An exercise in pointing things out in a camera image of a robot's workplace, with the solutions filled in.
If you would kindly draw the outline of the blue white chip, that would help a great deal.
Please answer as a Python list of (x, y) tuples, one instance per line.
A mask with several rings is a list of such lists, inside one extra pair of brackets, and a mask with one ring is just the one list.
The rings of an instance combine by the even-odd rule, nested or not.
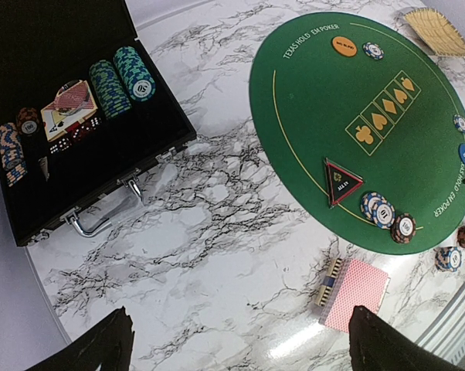
[(368, 57), (374, 60), (382, 60), (385, 56), (384, 50), (376, 43), (366, 42), (362, 49)]

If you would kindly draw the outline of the orange big blind button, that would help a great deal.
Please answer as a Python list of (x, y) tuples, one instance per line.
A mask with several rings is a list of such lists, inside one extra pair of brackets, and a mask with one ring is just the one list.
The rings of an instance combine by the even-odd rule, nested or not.
[(331, 40), (334, 50), (342, 56), (353, 57), (358, 52), (358, 47), (353, 41), (344, 36), (335, 36)]

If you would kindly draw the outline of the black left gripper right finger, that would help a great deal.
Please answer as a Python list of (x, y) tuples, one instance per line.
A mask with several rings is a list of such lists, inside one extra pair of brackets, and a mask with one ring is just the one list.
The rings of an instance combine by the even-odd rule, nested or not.
[(348, 328), (353, 370), (459, 369), (411, 342), (365, 306), (354, 307)]

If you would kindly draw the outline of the green round poker mat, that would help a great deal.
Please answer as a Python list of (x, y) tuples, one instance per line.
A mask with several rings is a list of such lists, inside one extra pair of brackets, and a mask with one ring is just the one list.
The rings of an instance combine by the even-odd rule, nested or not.
[[(356, 56), (337, 53), (344, 36)], [(378, 44), (382, 60), (362, 46)], [(345, 240), (383, 254), (414, 254), (453, 234), (465, 217), (465, 134), (453, 115), (465, 108), (443, 71), (414, 43), (364, 17), (319, 12), (286, 22), (262, 43), (249, 102), (264, 151), (293, 197)], [(324, 159), (364, 179), (340, 205), (328, 205)], [(410, 243), (396, 243), (361, 212), (367, 192), (384, 196), (395, 218), (416, 221)]]

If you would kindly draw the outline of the blue white chip mat edge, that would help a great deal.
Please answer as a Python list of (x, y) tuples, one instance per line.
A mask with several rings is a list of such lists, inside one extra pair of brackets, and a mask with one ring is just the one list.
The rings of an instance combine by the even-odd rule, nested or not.
[(465, 118), (459, 114), (453, 115), (453, 123), (455, 128), (465, 134)]

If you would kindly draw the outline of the dark green chip row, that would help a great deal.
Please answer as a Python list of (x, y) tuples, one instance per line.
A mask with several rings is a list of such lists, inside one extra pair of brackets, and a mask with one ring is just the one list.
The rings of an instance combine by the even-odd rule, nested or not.
[(107, 119), (129, 111), (132, 106), (120, 79), (108, 60), (99, 60), (89, 68), (90, 81)]

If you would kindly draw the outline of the tan blue chip row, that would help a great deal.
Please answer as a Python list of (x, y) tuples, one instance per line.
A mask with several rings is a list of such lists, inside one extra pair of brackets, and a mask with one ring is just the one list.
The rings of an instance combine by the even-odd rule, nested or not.
[(12, 122), (0, 126), (0, 158), (8, 187), (13, 187), (27, 175), (19, 132)]

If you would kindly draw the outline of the blue tan chips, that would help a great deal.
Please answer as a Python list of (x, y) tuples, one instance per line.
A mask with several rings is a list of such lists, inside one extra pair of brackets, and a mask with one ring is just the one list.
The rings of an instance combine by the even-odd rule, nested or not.
[(361, 212), (378, 228), (389, 230), (395, 222), (394, 206), (381, 194), (367, 192), (361, 198)]

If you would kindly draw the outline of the red dice set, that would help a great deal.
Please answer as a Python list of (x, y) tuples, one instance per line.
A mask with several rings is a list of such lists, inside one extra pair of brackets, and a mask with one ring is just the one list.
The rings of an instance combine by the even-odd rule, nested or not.
[(54, 143), (49, 147), (49, 153), (54, 155), (69, 149), (76, 143), (81, 142), (83, 139), (91, 135), (101, 124), (102, 119), (100, 117), (92, 117), (91, 119), (83, 122), (68, 134), (65, 134), (60, 139), (54, 141)]

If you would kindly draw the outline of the brown 100 chips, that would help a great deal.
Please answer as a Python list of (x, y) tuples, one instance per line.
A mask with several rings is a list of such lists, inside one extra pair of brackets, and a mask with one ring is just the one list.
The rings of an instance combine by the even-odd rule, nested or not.
[(391, 238), (396, 243), (410, 243), (416, 235), (416, 221), (409, 213), (398, 215), (391, 227)]

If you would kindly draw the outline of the blue tan 10 chip stack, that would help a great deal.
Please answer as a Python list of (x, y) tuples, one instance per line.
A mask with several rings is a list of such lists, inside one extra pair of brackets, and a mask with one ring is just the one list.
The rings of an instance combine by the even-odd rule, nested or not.
[(441, 247), (436, 251), (435, 266), (438, 271), (456, 272), (462, 264), (462, 254), (457, 247)]

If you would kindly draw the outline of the black triangular all-in marker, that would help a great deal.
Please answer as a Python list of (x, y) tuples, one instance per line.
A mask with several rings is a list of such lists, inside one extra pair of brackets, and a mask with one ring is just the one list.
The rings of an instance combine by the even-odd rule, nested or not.
[(325, 179), (327, 184), (328, 205), (332, 209), (352, 195), (364, 184), (364, 179), (337, 162), (324, 159)]

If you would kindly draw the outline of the clear round dealer button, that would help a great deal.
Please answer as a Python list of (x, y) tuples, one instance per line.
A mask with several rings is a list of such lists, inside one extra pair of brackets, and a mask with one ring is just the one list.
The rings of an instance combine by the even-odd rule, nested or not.
[(70, 115), (85, 106), (89, 92), (85, 80), (71, 80), (59, 88), (54, 100), (54, 108), (60, 114)]

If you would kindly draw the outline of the red backed card deck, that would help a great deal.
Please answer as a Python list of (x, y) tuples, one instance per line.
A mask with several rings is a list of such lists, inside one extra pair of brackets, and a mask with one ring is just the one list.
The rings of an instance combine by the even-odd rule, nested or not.
[(319, 323), (348, 332), (356, 306), (378, 313), (390, 277), (385, 271), (357, 259), (333, 259), (315, 298), (321, 307)]

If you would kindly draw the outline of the teal 50 chip row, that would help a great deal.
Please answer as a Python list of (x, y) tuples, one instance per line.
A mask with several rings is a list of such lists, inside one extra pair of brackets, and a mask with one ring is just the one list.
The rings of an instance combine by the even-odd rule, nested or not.
[(134, 47), (122, 46), (113, 61), (133, 100), (143, 102), (153, 97), (156, 83)]

